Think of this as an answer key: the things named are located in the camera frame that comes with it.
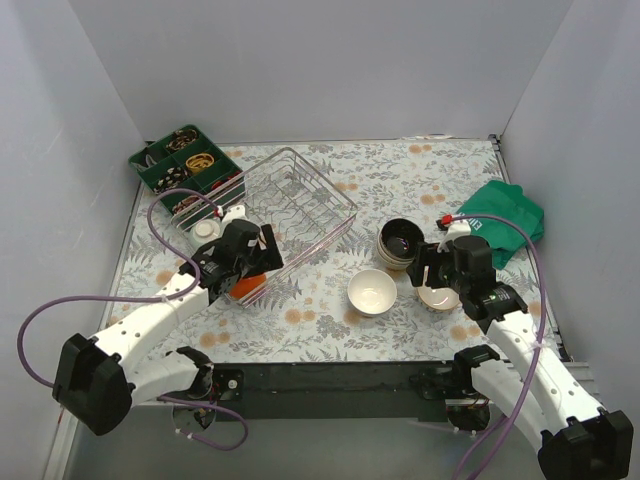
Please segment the orange bowl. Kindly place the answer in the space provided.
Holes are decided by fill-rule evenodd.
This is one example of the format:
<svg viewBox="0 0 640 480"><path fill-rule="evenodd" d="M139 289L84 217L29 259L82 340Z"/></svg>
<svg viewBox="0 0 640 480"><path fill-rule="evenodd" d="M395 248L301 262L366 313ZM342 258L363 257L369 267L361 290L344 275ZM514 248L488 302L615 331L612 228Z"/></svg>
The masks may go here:
<svg viewBox="0 0 640 480"><path fill-rule="evenodd" d="M266 279L267 277L264 273L242 278L229 291L229 296L235 300L239 300L249 293L253 292L255 289L259 288L266 281Z"/></svg>

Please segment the white round bowl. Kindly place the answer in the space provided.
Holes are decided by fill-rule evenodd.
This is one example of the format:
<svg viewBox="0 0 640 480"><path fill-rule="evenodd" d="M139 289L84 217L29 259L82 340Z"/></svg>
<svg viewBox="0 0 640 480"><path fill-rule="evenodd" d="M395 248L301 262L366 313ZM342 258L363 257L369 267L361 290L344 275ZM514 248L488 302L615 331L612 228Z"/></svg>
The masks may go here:
<svg viewBox="0 0 640 480"><path fill-rule="evenodd" d="M359 271L350 279L347 296L351 306L360 314L376 317L394 306L397 299L397 286L386 272L366 269Z"/></svg>

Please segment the white black striped bowl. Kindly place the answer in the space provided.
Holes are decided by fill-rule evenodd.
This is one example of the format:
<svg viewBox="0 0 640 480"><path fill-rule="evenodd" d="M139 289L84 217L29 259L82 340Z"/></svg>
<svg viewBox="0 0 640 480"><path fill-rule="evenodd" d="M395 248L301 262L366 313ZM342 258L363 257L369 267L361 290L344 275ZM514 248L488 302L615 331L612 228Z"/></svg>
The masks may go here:
<svg viewBox="0 0 640 480"><path fill-rule="evenodd" d="M420 301L430 310L435 312L449 312L460 303L458 294L450 288L433 289L422 286L416 289Z"/></svg>

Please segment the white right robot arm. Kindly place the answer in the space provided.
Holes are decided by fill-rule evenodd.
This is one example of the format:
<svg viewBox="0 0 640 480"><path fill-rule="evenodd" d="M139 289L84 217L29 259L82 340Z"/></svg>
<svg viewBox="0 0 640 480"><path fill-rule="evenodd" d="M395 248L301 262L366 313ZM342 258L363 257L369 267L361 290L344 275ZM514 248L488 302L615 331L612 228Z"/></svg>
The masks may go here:
<svg viewBox="0 0 640 480"><path fill-rule="evenodd" d="M624 479L634 429L610 412L546 348L526 302L499 281L488 243L460 236L444 246L420 242L407 269L415 286L449 288L489 338L454 357L454 389L490 399L528 439L547 479Z"/></svg>

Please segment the tan brown bowl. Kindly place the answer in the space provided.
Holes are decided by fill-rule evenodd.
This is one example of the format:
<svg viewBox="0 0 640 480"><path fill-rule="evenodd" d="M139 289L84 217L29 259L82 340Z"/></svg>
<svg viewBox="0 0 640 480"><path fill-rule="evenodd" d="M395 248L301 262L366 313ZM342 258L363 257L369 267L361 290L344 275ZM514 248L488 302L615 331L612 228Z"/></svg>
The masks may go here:
<svg viewBox="0 0 640 480"><path fill-rule="evenodd" d="M396 218L383 225L380 240L390 256L408 260L415 257L418 243L424 241L424 234L412 221Z"/></svg>

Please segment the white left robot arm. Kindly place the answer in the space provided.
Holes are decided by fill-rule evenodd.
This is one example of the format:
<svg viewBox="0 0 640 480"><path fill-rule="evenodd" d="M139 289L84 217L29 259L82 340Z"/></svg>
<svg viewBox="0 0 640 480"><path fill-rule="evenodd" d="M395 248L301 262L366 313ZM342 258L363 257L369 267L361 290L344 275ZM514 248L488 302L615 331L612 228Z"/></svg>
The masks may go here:
<svg viewBox="0 0 640 480"><path fill-rule="evenodd" d="M213 362L180 347L143 365L143 358L193 315L226 296L244 278L279 270L283 260L271 225L230 221L221 237L180 266L151 303L90 338L75 334L63 345L53 397L96 435L118 426L146 401L177 392L208 398Z"/></svg>

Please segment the beige floral bowl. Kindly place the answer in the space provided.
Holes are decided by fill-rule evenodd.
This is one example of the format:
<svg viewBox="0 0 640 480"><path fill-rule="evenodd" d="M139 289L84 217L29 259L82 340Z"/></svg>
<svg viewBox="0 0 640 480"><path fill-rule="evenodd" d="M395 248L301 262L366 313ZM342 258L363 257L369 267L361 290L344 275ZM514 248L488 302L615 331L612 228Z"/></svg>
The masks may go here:
<svg viewBox="0 0 640 480"><path fill-rule="evenodd" d="M394 271L406 270L413 262L412 258L399 259L387 253L381 241L377 242L376 251L380 261L385 265L385 267Z"/></svg>

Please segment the pale green rimmed bowl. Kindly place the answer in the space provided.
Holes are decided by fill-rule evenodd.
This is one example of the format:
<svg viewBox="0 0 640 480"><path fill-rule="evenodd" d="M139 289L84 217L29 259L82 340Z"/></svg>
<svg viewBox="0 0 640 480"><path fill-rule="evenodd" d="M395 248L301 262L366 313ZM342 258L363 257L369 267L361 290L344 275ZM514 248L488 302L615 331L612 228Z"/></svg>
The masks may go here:
<svg viewBox="0 0 640 480"><path fill-rule="evenodd" d="M194 248L216 240L221 235L221 223L218 219L205 218L197 221L189 230L188 241Z"/></svg>

